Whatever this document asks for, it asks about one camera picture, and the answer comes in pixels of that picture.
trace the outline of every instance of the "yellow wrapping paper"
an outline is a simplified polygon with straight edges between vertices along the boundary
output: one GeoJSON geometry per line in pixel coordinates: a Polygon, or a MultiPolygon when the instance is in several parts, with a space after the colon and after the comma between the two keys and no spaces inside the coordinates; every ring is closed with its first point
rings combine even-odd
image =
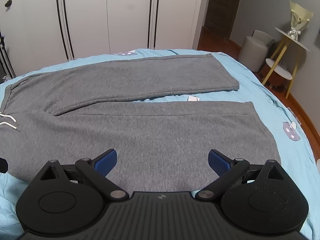
{"type": "Polygon", "coordinates": [[[291,30],[288,32],[288,35],[298,41],[298,36],[301,34],[301,31],[303,31],[308,25],[310,19],[313,17],[313,12],[310,12],[297,3],[291,1],[290,11],[291,30]]]}

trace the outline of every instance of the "small round stool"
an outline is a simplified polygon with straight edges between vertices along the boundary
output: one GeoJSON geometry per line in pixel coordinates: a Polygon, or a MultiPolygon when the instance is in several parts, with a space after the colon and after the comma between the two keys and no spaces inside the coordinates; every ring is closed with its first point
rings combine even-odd
{"type": "MultiPolygon", "coordinates": [[[[266,64],[260,71],[260,74],[262,74],[264,77],[268,74],[270,71],[270,68],[272,68],[273,64],[275,63],[274,60],[267,58],[266,64]]],[[[292,75],[289,71],[282,68],[280,65],[277,65],[271,76],[269,77],[268,81],[270,82],[269,87],[272,88],[273,86],[281,86],[284,82],[284,80],[292,80],[292,75]]]]}
{"type": "Polygon", "coordinates": [[[250,69],[258,72],[269,51],[269,46],[255,37],[247,36],[240,50],[238,61],[250,69]]]}

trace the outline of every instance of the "wardrobe door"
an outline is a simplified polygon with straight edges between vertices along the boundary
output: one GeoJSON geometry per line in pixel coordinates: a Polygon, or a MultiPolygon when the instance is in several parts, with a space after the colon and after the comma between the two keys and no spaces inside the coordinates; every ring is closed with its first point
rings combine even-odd
{"type": "Polygon", "coordinates": [[[107,0],[65,0],[74,57],[109,54],[107,0]]]}
{"type": "Polygon", "coordinates": [[[67,62],[56,0],[22,0],[23,18],[35,65],[31,70],[67,62]]]}
{"type": "Polygon", "coordinates": [[[148,47],[150,0],[107,0],[111,53],[148,47]]]}
{"type": "Polygon", "coordinates": [[[201,0],[159,0],[156,49],[191,49],[201,0]]]}
{"type": "Polygon", "coordinates": [[[36,62],[27,37],[22,0],[12,0],[10,8],[4,7],[7,1],[0,0],[0,30],[5,35],[5,47],[12,67],[19,76],[33,70],[36,62]]]}

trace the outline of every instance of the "light blue bedsheet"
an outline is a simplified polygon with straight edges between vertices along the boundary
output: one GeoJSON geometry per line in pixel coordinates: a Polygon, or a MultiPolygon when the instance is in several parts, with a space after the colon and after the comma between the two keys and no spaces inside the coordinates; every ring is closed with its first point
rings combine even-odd
{"type": "MultiPolygon", "coordinates": [[[[183,49],[137,49],[135,53],[137,53],[137,55],[134,56],[100,55],[77,59],[67,63],[46,67],[39,71],[28,73],[27,75],[124,58],[155,57],[174,54],[206,54],[208,52],[183,49]]],[[[253,102],[261,121],[268,127],[276,140],[282,167],[291,176],[308,200],[309,214],[301,229],[301,233],[309,239],[320,239],[320,206],[318,205],[320,199],[320,176],[316,169],[311,147],[302,128],[299,125],[297,126],[297,132],[300,135],[301,140],[290,140],[283,131],[283,122],[291,122],[295,121],[295,119],[286,107],[269,92],[269,90],[265,89],[246,67],[223,53],[214,53],[213,55],[223,64],[227,71],[239,81],[240,89],[238,91],[230,92],[221,91],[196,94],[196,96],[199,97],[201,101],[253,102]]],[[[5,87],[21,78],[22,77],[17,77],[12,81],[0,85],[0,102],[3,100],[5,87]]],[[[180,95],[146,99],[144,102],[186,101],[187,99],[188,95],[180,95]]],[[[1,240],[15,239],[23,232],[17,217],[15,216],[14,207],[17,199],[26,186],[27,184],[25,182],[18,180],[9,174],[0,175],[1,240]]]]}

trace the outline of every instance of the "doorway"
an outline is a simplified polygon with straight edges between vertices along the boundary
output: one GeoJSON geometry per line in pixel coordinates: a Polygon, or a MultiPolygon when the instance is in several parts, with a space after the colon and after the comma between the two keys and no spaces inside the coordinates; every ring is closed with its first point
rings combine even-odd
{"type": "Polygon", "coordinates": [[[231,35],[240,0],[209,0],[204,26],[228,40],[231,35]]]}

